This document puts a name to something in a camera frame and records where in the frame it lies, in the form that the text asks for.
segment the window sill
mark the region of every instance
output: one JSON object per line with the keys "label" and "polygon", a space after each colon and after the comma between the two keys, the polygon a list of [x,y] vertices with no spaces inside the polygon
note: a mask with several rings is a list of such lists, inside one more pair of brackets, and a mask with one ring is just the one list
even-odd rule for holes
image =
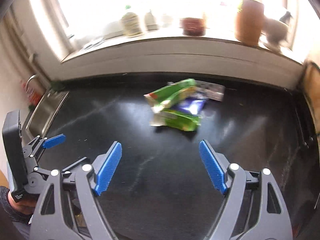
{"label": "window sill", "polygon": [[[79,50],[76,52],[73,52],[69,54],[67,57],[65,57],[61,63],[69,61],[75,57],[79,57],[81,55],[97,51],[100,49],[112,47],[112,46],[117,46],[117,45],[122,45],[126,43],[133,43],[133,42],[140,42],[140,41],[145,41],[145,40],[152,40],[152,39],[170,39],[170,38],[188,38],[188,39],[198,39],[198,40],[216,40],[216,41],[222,41],[222,42],[230,42],[230,43],[236,43],[239,45],[247,46],[242,42],[239,42],[235,36],[234,32],[232,31],[216,31],[214,28],[207,29],[206,34],[203,36],[187,36],[182,34],[183,29],[182,28],[176,28],[176,27],[168,27],[168,28],[160,28],[159,30],[154,30],[154,31],[147,31],[141,36],[137,37],[126,37],[126,36],[118,36],[114,37],[111,39],[107,39],[105,42],[102,44],[95,46],[93,48],[87,49],[87,50]],[[295,61],[299,64],[302,63],[300,59],[298,59],[295,54],[289,50],[286,47],[281,47],[281,53],[277,53],[274,51],[271,51],[267,47],[265,47],[262,43],[262,41],[259,41],[258,46],[255,47],[256,49],[262,49],[269,51],[271,53],[274,53],[276,55],[288,58],[292,61]]]}

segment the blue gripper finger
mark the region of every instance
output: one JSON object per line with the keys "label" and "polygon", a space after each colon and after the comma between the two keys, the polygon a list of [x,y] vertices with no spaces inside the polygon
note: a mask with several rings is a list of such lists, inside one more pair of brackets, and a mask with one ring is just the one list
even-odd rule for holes
{"label": "blue gripper finger", "polygon": [[65,140],[66,140],[66,136],[64,134],[59,134],[55,137],[45,140],[42,144],[42,147],[49,149],[60,143],[63,143]]}
{"label": "blue gripper finger", "polygon": [[98,196],[107,190],[121,157],[122,146],[121,143],[117,142],[97,173],[97,183],[94,191]]}
{"label": "blue gripper finger", "polygon": [[204,140],[199,144],[199,152],[213,186],[222,194],[225,194],[228,190],[225,181],[225,173]]}

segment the terracotta pot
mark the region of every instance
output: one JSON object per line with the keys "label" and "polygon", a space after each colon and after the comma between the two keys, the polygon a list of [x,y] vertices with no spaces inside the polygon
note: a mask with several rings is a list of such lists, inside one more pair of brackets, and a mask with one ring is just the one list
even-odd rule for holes
{"label": "terracotta pot", "polygon": [[254,0],[243,0],[242,9],[236,15],[235,37],[237,40],[256,46],[264,23],[264,5]]}

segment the black countertop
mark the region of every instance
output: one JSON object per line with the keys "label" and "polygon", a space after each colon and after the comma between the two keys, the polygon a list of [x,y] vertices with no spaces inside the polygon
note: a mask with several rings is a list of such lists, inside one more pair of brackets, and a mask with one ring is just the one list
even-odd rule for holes
{"label": "black countertop", "polygon": [[[99,198],[111,227],[133,240],[198,240],[209,231],[222,201],[198,152],[199,142],[207,139],[246,170],[270,168],[293,229],[303,228],[314,214],[320,169],[301,94],[206,75],[155,75],[70,82],[70,94],[47,134],[64,133],[67,141],[46,150],[40,165],[52,170],[83,156],[94,160],[117,140],[123,156]],[[143,95],[189,76],[225,85],[223,101],[206,103],[196,132],[150,126],[153,114]],[[239,221],[237,230],[242,227]]]}

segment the black sleeve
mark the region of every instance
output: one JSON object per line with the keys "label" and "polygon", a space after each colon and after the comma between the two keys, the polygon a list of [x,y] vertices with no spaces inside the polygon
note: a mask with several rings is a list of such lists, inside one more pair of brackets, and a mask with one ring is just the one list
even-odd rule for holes
{"label": "black sleeve", "polygon": [[0,205],[0,239],[25,240],[26,238],[15,228],[3,206]]}
{"label": "black sleeve", "polygon": [[0,202],[3,209],[6,211],[6,213],[8,214],[12,222],[28,224],[32,215],[25,215],[14,210],[9,203],[8,193],[9,193],[8,188],[4,186],[0,186]]}

